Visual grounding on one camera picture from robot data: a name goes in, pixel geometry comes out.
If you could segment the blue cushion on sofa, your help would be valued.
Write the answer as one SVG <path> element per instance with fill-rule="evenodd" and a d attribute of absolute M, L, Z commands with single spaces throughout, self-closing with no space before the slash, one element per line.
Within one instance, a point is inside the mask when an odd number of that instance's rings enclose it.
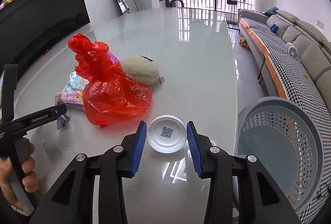
<path fill-rule="evenodd" d="M 271 26 L 270 31 L 272 31 L 272 33 L 274 33 L 274 34 L 277 34 L 277 33 L 279 32 L 279 27 L 278 27 L 278 25 L 274 23 L 274 24 Z"/>

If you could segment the houndstooth sofa cover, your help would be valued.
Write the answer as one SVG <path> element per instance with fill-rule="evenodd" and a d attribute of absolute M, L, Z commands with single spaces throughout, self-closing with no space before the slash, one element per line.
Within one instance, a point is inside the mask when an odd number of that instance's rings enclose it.
<path fill-rule="evenodd" d="M 317 127 L 324 151 L 321 181 L 312 200 L 299 211 L 299 219 L 329 222 L 330 42 L 315 26 L 282 10 L 267 16 L 240 9 L 238 21 L 269 96 L 295 103 Z"/>

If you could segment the small white desk fan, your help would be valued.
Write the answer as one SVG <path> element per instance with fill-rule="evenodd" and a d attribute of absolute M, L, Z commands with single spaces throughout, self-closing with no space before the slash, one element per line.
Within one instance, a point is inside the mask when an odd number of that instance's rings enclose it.
<path fill-rule="evenodd" d="M 298 51 L 296 47 L 293 45 L 293 43 L 288 42 L 285 46 L 285 50 L 292 58 L 298 57 Z"/>

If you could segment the grey perforated laundry basket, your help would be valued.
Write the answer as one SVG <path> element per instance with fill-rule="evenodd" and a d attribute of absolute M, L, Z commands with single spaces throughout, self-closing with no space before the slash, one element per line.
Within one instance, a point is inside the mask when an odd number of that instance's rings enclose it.
<path fill-rule="evenodd" d="M 317 127 L 295 103 L 263 97 L 239 114 L 235 154 L 254 155 L 300 215 L 315 198 L 324 151 Z"/>

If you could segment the red plastic bag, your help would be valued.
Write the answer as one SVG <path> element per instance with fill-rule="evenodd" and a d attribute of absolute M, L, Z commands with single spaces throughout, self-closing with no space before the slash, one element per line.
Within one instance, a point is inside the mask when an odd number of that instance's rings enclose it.
<path fill-rule="evenodd" d="M 152 91 L 127 77 L 120 63 L 111 63 L 107 44 L 76 34 L 68 41 L 68 47 L 76 54 L 76 73 L 89 81 L 83 90 L 88 121 L 106 126 L 148 112 Z"/>

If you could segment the black wall television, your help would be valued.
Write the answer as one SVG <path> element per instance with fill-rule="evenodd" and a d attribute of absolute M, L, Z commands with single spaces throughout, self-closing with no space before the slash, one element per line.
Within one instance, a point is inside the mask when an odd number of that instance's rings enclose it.
<path fill-rule="evenodd" d="M 84 0 L 13 0 L 1 9 L 1 68 L 24 73 L 48 50 L 90 23 Z"/>

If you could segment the light blue wet wipes pack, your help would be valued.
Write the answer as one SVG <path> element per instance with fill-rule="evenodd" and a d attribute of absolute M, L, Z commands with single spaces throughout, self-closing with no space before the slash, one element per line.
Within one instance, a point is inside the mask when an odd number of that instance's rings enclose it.
<path fill-rule="evenodd" d="M 88 83 L 89 81 L 87 79 L 80 77 L 76 71 L 74 71 L 70 74 L 70 79 L 66 83 L 63 92 L 83 91 Z"/>

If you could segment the pink snack wrapper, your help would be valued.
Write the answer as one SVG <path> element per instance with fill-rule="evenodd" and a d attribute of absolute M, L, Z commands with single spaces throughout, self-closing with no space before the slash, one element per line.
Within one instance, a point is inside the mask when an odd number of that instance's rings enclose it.
<path fill-rule="evenodd" d="M 55 95 L 55 104 L 71 104 L 83 106 L 83 92 L 82 91 L 69 91 L 59 92 Z"/>

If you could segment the colourful ball on floor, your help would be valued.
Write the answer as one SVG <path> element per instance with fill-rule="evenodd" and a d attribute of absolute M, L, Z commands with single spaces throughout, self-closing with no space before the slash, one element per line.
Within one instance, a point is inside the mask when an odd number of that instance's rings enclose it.
<path fill-rule="evenodd" d="M 240 45 L 241 47 L 243 47 L 243 48 L 248 47 L 247 40 L 246 40 L 244 37 L 240 38 L 240 39 L 239 39 L 239 45 Z"/>

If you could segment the grey sectional sofa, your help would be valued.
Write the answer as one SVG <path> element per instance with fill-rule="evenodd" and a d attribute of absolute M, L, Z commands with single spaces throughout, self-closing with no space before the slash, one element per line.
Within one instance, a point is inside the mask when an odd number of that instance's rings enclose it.
<path fill-rule="evenodd" d="M 277 24 L 279 32 L 270 28 Z M 330 110 L 330 57 L 327 50 L 312 40 L 300 27 L 291 25 L 272 15 L 260 26 L 250 27 L 251 37 L 265 56 L 266 67 L 276 87 L 278 96 L 299 104 L 303 101 L 317 103 L 314 96 Z M 285 50 L 293 43 L 298 57 L 292 58 Z"/>

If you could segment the beige plush ball keychain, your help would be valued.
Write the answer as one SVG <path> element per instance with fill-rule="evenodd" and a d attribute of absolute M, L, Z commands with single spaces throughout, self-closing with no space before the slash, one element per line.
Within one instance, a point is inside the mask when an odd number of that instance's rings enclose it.
<path fill-rule="evenodd" d="M 157 82 L 162 84 L 165 80 L 158 64 L 142 55 L 121 61 L 121 68 L 127 77 L 143 86 L 151 86 Z"/>

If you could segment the white round plastic lid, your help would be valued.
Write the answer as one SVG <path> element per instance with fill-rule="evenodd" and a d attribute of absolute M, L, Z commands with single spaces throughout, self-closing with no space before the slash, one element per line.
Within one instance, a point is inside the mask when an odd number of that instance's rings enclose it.
<path fill-rule="evenodd" d="M 156 117 L 148 126 L 147 141 L 159 153 L 178 152 L 186 143 L 187 133 L 184 123 L 172 115 Z"/>

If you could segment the small clothes drying stand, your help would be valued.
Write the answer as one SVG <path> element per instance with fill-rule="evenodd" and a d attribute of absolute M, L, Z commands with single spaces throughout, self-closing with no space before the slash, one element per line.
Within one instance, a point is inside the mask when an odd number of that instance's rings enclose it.
<path fill-rule="evenodd" d="M 229 29 L 240 31 L 239 28 L 237 27 L 238 22 L 235 21 L 238 0 L 227 0 L 227 4 L 229 5 L 229 8 L 230 8 Z"/>

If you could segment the pink plastic shuttlecock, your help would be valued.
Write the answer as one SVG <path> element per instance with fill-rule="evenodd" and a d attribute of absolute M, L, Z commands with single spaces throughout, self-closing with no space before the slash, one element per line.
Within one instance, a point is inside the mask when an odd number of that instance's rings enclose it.
<path fill-rule="evenodd" d="M 112 64 L 120 63 L 120 60 L 115 55 L 113 55 L 110 51 L 107 52 L 107 55 L 108 55 L 108 58 L 110 58 L 110 61 Z"/>

